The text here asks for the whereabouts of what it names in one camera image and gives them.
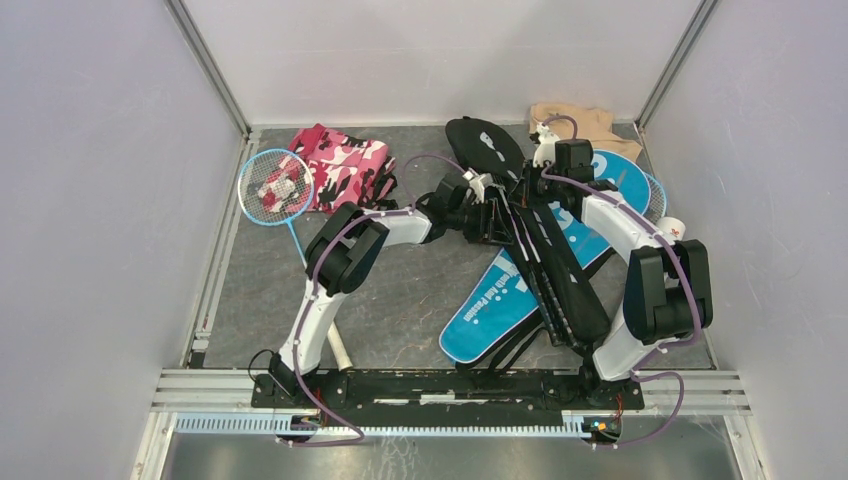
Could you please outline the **white shuttlecock tube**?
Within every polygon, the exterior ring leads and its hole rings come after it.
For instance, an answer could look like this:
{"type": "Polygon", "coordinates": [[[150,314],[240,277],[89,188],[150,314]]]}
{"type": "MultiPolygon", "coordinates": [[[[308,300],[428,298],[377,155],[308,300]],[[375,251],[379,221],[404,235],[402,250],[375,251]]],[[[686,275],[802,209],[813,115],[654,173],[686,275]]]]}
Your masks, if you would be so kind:
{"type": "Polygon", "coordinates": [[[686,225],[679,219],[674,217],[660,218],[656,226],[665,234],[671,235],[675,240],[683,240],[686,233],[686,225]]]}

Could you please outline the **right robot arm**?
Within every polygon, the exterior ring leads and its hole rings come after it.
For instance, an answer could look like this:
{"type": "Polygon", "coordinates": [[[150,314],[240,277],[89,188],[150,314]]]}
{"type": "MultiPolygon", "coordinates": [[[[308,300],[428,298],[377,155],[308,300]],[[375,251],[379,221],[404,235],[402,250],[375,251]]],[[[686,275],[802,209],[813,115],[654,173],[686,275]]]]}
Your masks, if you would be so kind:
{"type": "Polygon", "coordinates": [[[577,382],[580,400],[602,408],[618,380],[637,379],[653,356],[698,342],[712,320],[706,247],[682,241],[635,210],[617,186],[597,180],[585,139],[540,139],[529,169],[533,199],[557,201],[627,263],[621,306],[577,382]]]}

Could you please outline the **black Crossway racket cover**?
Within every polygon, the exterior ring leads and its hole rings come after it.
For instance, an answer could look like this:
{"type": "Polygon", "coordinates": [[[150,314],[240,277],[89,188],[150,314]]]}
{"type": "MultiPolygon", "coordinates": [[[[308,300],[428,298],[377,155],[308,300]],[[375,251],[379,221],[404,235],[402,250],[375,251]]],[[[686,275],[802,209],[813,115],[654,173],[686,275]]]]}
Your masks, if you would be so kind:
{"type": "Polygon", "coordinates": [[[609,319],[549,204],[520,204],[526,164],[517,142],[502,127],[471,117],[448,121],[445,134],[461,167],[490,173],[504,188],[503,207],[511,217],[514,242],[494,246],[510,255],[537,302],[536,311],[519,327],[540,326],[555,346],[579,353],[590,350],[608,333],[609,319]]]}

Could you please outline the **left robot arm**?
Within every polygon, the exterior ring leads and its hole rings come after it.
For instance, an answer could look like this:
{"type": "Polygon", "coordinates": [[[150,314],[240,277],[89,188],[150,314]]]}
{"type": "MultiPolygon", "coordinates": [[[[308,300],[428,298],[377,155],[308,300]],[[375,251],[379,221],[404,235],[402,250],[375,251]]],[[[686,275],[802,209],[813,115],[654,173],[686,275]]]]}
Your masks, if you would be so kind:
{"type": "Polygon", "coordinates": [[[506,245],[504,188],[492,175],[469,170],[443,177],[438,188],[404,208],[370,210],[344,203],[306,249],[304,297],[292,330],[269,365],[275,392],[290,407],[306,405],[314,394],[309,376],[336,314],[349,294],[367,279],[387,247],[427,244],[448,230],[471,243],[506,245]]]}

